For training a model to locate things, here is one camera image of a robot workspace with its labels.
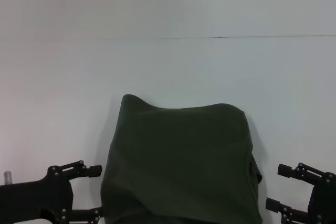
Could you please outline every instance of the white background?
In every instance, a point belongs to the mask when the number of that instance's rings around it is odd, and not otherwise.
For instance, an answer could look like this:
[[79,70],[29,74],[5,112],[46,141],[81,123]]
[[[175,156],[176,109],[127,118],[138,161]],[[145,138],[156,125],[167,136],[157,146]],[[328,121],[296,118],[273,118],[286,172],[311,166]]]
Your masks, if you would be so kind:
[[[334,0],[0,0],[0,170],[105,167],[127,93],[230,103],[250,124],[260,212],[280,223],[266,197],[306,210],[312,186],[279,163],[336,172],[335,17]],[[101,180],[72,183],[74,208],[100,206]]]

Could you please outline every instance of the cloth-covered object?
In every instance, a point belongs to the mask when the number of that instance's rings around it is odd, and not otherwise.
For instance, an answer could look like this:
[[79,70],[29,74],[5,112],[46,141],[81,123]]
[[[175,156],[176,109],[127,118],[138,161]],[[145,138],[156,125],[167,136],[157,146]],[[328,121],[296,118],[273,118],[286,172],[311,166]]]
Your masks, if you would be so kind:
[[261,224],[243,111],[122,99],[101,186],[107,224]]

